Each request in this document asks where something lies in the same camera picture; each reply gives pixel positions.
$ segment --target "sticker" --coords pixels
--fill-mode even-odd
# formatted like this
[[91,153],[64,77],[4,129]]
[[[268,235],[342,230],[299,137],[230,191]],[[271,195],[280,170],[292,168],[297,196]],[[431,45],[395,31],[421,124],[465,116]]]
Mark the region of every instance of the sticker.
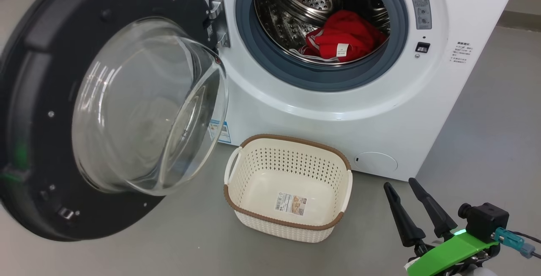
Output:
[[[214,138],[216,135],[216,131],[218,130],[218,125],[220,125],[219,120],[210,120],[210,135]],[[230,137],[230,128],[227,126],[227,122],[224,121],[224,125],[222,126],[222,131],[220,132],[220,138],[218,139],[218,142],[231,144],[231,137]]]
[[412,266],[412,265],[413,265],[415,262],[417,262],[417,260],[419,260],[419,259],[421,259],[421,257],[415,258],[415,259],[413,259],[412,261],[408,262],[406,265],[404,265],[404,268],[406,269],[406,271],[407,271],[407,269],[408,269],[410,266]]
[[430,0],[413,0],[415,12],[415,23],[418,30],[432,29],[432,14],[430,11]]
[[470,58],[470,55],[473,52],[473,47],[470,43],[465,43],[464,41],[458,41],[454,46],[453,51],[451,52],[451,57],[449,62],[457,64],[465,64]]
[[207,35],[208,37],[210,37],[213,33],[213,30],[212,30],[212,25],[209,25],[208,28],[207,28]]
[[349,44],[338,44],[336,46],[336,57],[344,57],[347,54]]
[[304,216],[306,198],[286,193],[278,193],[275,210]]

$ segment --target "brown basket rim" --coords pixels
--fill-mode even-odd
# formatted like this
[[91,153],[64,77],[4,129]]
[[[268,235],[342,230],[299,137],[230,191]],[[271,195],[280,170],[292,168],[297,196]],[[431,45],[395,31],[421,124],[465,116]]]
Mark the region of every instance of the brown basket rim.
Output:
[[[240,145],[240,147],[243,148],[248,143],[250,143],[251,141],[254,141],[256,139],[279,139],[279,140],[282,140],[282,141],[290,141],[290,142],[295,142],[295,143],[300,143],[300,144],[304,144],[304,145],[309,145],[309,146],[321,148],[321,149],[330,151],[330,152],[335,153],[336,155],[338,155],[338,157],[340,157],[344,161],[344,164],[346,164],[346,169],[351,170],[350,163],[346,159],[346,156],[344,156],[343,153],[341,153],[340,151],[338,151],[337,149],[335,149],[333,147],[323,145],[323,144],[320,144],[320,143],[316,143],[316,142],[313,142],[313,141],[308,141],[306,139],[299,139],[299,138],[296,138],[296,137],[272,135],[272,134],[260,134],[260,135],[254,135],[252,137],[249,137],[248,139],[246,139]],[[273,224],[279,224],[279,225],[283,225],[283,226],[300,228],[302,230],[328,230],[329,228],[332,228],[333,226],[335,226],[340,221],[340,219],[342,219],[342,216],[344,216],[344,212],[340,212],[340,213],[338,213],[336,218],[334,218],[334,220],[332,220],[328,224],[324,224],[324,225],[314,226],[314,225],[298,224],[298,223],[294,223],[294,222],[287,222],[287,221],[282,221],[282,220],[278,220],[278,219],[275,219],[275,218],[266,217],[266,216],[263,216],[263,215],[260,215],[260,214],[254,213],[254,212],[250,212],[249,210],[238,207],[238,205],[233,203],[233,201],[231,200],[230,193],[229,193],[229,187],[228,187],[227,184],[224,184],[224,196],[226,198],[227,203],[230,205],[230,207],[232,207],[232,209],[236,210],[239,213],[242,213],[242,214],[245,214],[245,215],[248,215],[250,217],[257,218],[257,219],[260,219],[260,220],[263,220],[263,221],[266,221],[266,222],[271,222]]]

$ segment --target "white label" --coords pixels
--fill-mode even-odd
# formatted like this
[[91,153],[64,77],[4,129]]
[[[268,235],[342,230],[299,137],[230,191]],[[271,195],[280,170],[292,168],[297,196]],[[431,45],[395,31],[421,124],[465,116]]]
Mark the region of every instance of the white label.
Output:
[[347,54],[347,47],[350,44],[338,44],[336,46],[336,57],[344,57]]
[[404,268],[406,269],[406,271],[407,271],[407,269],[408,269],[411,265],[413,265],[413,264],[414,264],[415,262],[417,262],[417,260],[419,260],[419,259],[421,259],[421,257],[415,258],[415,259],[413,259],[412,261],[408,262],[406,265],[404,265]]
[[274,209],[280,212],[304,216],[305,207],[306,198],[292,194],[278,193]]
[[457,64],[465,64],[470,58],[470,55],[473,53],[473,47],[470,43],[465,41],[458,41],[456,46],[454,46],[449,62]]
[[[214,136],[216,135],[216,132],[218,131],[218,125],[220,124],[219,120],[210,120],[209,129],[210,129],[210,135],[214,139]],[[231,144],[231,137],[230,137],[230,128],[227,126],[227,122],[224,121],[224,125],[222,126],[222,131],[220,132],[220,138],[218,139],[219,142]]]

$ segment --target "white washing machine body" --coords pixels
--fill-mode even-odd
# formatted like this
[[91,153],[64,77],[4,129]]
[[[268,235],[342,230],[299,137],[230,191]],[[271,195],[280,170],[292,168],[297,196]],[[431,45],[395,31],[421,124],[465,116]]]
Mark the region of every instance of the white washing machine body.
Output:
[[[375,81],[338,92],[294,87],[246,48],[236,0],[225,0],[231,47],[220,49],[230,79],[228,139],[262,133],[311,139],[342,151],[354,170],[405,181],[416,176],[508,0],[429,0],[432,28],[409,27],[402,54]],[[428,53],[416,52],[419,42]]]

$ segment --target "stainless steel drum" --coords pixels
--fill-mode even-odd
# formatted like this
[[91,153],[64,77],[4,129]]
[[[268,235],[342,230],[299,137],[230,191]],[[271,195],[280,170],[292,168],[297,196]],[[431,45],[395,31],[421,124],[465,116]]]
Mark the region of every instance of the stainless steel drum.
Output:
[[[381,0],[353,1],[354,8],[348,10],[354,10],[386,35],[390,34],[389,16]],[[342,0],[254,0],[254,7],[265,33],[285,53],[308,63],[341,66],[369,55],[358,60],[340,62],[303,56],[296,51],[306,45],[306,35],[309,32],[323,27],[329,16],[342,9],[342,3]]]

